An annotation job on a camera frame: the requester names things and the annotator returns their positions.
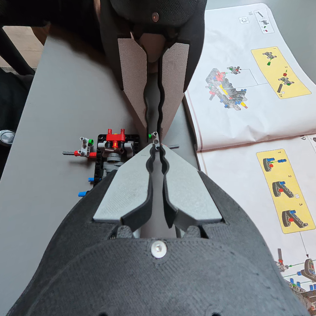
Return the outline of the lego instruction booklet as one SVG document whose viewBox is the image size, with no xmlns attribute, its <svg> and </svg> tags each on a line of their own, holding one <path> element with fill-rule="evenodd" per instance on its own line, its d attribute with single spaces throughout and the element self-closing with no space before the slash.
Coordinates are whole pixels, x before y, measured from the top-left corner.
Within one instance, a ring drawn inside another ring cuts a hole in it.
<svg viewBox="0 0 316 316">
<path fill-rule="evenodd" d="M 247 212 L 315 315 L 315 83 L 263 1 L 205 12 L 185 98 L 200 169 Z"/>
</svg>

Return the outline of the black chair frame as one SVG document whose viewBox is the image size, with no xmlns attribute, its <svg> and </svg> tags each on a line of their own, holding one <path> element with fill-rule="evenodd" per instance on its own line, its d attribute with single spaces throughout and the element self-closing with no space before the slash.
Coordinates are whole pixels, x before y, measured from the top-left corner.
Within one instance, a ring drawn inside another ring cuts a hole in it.
<svg viewBox="0 0 316 316">
<path fill-rule="evenodd" d="M 0 27 L 0 56 L 19 74 L 34 75 L 35 71 L 27 64 L 8 35 Z"/>
</svg>

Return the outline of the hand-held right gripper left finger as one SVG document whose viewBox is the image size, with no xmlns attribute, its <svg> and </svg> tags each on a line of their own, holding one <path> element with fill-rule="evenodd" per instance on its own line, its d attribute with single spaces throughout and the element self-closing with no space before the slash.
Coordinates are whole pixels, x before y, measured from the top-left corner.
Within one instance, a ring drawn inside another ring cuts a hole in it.
<svg viewBox="0 0 316 316">
<path fill-rule="evenodd" d="M 155 156 L 156 147 L 149 144 L 113 174 L 94 221 L 129 226 L 134 232 L 150 219 Z"/>
</svg>

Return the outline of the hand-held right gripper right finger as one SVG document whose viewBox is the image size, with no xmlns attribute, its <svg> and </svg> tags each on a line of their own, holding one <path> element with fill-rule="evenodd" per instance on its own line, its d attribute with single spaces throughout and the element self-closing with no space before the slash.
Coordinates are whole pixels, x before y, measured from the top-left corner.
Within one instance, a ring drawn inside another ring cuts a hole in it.
<svg viewBox="0 0 316 316">
<path fill-rule="evenodd" d="M 187 231 L 189 226 L 222 220 L 222 215 L 195 167 L 162 144 L 160 161 L 164 216 L 169 228 L 175 225 Z"/>
</svg>

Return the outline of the black badge reel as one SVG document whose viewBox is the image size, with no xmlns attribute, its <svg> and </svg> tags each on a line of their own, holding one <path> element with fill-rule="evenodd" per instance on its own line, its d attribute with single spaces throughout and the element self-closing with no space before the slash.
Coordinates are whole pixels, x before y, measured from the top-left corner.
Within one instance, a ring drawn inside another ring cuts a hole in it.
<svg viewBox="0 0 316 316">
<path fill-rule="evenodd" d="M 11 147 L 15 138 L 15 132 L 12 130 L 0 131 L 0 145 L 5 147 Z"/>
</svg>

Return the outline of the black lego chassis assembly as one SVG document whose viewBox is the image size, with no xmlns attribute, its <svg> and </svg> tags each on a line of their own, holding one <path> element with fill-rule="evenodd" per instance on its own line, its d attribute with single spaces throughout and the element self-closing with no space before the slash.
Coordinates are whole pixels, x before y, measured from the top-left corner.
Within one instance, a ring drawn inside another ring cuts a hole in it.
<svg viewBox="0 0 316 316">
<path fill-rule="evenodd" d="M 124 163 L 139 152 L 139 135 L 126 134 L 125 129 L 113 133 L 108 129 L 106 134 L 100 134 L 93 144 L 91 152 L 96 152 L 94 176 L 88 182 L 96 186 L 109 173 L 117 171 Z"/>
</svg>

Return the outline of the grey lego knuckle with axle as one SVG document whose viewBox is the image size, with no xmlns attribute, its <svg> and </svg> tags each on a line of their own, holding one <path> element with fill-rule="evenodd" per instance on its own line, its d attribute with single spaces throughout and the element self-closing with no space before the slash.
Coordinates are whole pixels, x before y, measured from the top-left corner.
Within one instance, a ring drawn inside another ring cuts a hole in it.
<svg viewBox="0 0 316 316">
<path fill-rule="evenodd" d="M 155 145 L 155 150 L 156 150 L 156 152 L 158 152 L 160 150 L 160 140 L 159 140 L 158 132 L 153 132 L 151 134 L 148 134 L 148 138 Z M 177 149 L 180 146 L 179 145 L 170 145 L 170 146 L 167 146 L 167 147 L 169 149 Z"/>
<path fill-rule="evenodd" d="M 79 151 L 74 151 L 74 152 L 64 151 L 62 152 L 62 154 L 65 156 L 80 156 L 80 157 L 86 157 L 89 159 L 96 158 L 97 153 L 91 152 L 91 149 L 93 148 L 93 144 L 94 144 L 93 139 L 80 137 L 80 140 L 82 141 L 82 145 Z"/>
</svg>

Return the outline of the person's left hand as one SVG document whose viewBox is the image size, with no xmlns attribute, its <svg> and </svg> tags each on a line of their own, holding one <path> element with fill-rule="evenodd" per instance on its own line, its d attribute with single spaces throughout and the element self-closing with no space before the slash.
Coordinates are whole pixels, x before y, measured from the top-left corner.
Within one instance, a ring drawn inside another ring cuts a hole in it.
<svg viewBox="0 0 316 316">
<path fill-rule="evenodd" d="M 158 61 L 164 50 L 166 39 L 162 34 L 147 35 L 148 72 L 152 74 L 158 72 Z"/>
</svg>

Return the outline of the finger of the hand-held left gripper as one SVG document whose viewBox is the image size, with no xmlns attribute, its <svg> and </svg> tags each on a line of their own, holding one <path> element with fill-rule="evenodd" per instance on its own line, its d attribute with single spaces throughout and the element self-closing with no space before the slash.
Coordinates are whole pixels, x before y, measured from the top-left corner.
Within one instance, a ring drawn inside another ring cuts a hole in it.
<svg viewBox="0 0 316 316">
<path fill-rule="evenodd" d="M 147 143 L 148 106 L 144 98 L 144 89 L 147 84 L 147 54 L 132 38 L 119 38 L 118 48 L 124 98 L 142 142 Z"/>
<path fill-rule="evenodd" d="M 174 43 L 167 49 L 159 63 L 160 103 L 158 105 L 157 131 L 162 141 L 184 97 L 189 44 Z"/>
</svg>

